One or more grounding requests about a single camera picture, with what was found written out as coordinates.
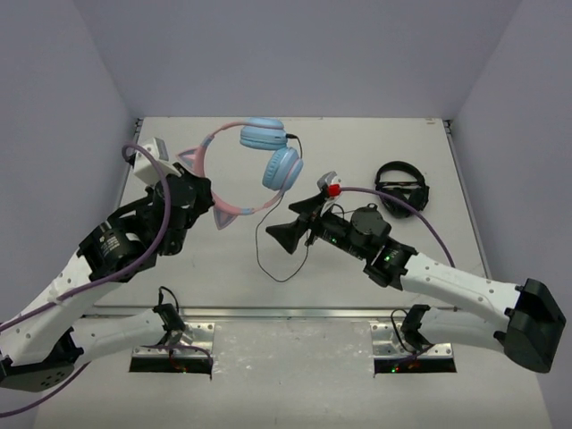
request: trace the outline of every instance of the metal mount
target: metal mount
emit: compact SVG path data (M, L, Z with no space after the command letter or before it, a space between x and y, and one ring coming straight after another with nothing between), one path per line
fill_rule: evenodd
M196 346L201 349L213 353L213 343L215 341L215 323L206 321L185 321L189 329L183 333L178 342L170 344L176 349L177 360L204 360L205 355L194 349L177 349L177 345ZM131 353L131 359L158 359L169 357L167 349L148 349L145 347L136 347Z
M395 318L395 324L398 329L401 327L403 319ZM374 359L392 361L395 359L406 358L410 355L405 351L397 338L397 335L391 324L391 320L372 321L370 322L370 330L372 333L372 345L374 350ZM417 360L429 359L453 359L453 348L449 343L435 344L427 353L420 355Z

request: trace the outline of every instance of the black end cap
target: black end cap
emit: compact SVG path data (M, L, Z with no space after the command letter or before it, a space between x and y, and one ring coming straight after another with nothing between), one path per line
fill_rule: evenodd
M516 364L536 373L549 373L566 317L545 284L528 279L512 311L501 343Z

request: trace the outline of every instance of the cat ear headphones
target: cat ear headphones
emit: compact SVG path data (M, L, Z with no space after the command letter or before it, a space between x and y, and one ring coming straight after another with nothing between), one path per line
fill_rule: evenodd
M250 118L244 122L231 122L205 137L199 147L185 150L177 155L177 159L190 173L198 177L205 175L205 155L208 146L215 135L229 128L242 126L240 144L256 150L273 151L262 177L265 188L275 190L276 195L260 207L237 207L226 203L214 192L214 222L221 230L231 224L237 216L252 215L260 210L273 206L289 190L300 172L304 161L298 151L288 147L288 139L296 139L293 134L287 134L284 124L277 119Z

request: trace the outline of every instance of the white wall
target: white wall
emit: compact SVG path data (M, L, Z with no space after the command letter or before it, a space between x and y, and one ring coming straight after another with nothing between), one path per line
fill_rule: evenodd
M71 0L0 4L0 320L112 208L130 114ZM6 411L37 395L0 390ZM35 413L0 421L31 427Z
M520 0L75 0L139 116L451 118Z
M492 273L544 281L572 319L572 2L525 0L454 122ZM572 331L539 377L554 429L572 426Z

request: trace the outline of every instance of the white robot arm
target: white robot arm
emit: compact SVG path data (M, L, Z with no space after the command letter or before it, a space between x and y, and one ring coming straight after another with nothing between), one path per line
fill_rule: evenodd
M309 231L307 246L321 239L365 260L364 272L380 286L451 304L455 311L424 305L409 309L400 334L418 352L437 343L462 343L502 352L531 371L551 370L566 318L544 284L495 282L434 261L393 240L391 226L374 204L354 211L350 221L324 211L344 190L356 189L323 184L318 195L290 205L299 215L296 221L266 232L293 253Z
M74 368L139 345L168 346L188 328L170 304L103 324L76 324L106 293L152 268L158 256L182 250L186 232L214 205L210 181L169 164L164 143L151 139L130 161L147 196L120 207L84 239L68 265L19 315L0 324L0 387L43 391ZM376 206L360 207L351 222L332 213L341 180L325 174L321 192L290 205L294 223L266 228L289 252L310 231L366 261L377 284L424 294L465 311L413 306L401 333L417 350L459 342L504 352L517 364L548 372L566 324L542 283L486 280L442 265L391 239Z
M147 196L98 225L47 288L0 324L0 387L43 391L93 359L139 345L170 345L188 330L171 304L77 324L105 294L155 266L158 256L179 253L187 230L214 204L210 181L167 163L162 140L132 148L138 153L129 160L148 185Z

